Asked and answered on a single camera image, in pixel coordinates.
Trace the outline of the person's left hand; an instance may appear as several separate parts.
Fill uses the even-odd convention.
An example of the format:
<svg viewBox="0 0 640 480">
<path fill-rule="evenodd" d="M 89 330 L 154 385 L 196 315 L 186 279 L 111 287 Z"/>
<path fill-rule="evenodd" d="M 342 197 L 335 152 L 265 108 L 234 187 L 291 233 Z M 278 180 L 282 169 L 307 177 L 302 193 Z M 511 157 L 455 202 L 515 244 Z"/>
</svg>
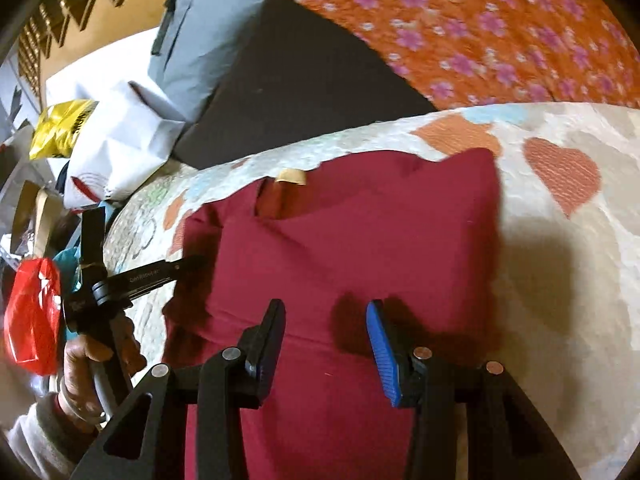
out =
<svg viewBox="0 0 640 480">
<path fill-rule="evenodd" d="M 134 323 L 123 313 L 66 341 L 58 404 L 78 430 L 91 434 L 132 391 L 131 377 L 145 368 Z"/>
</svg>

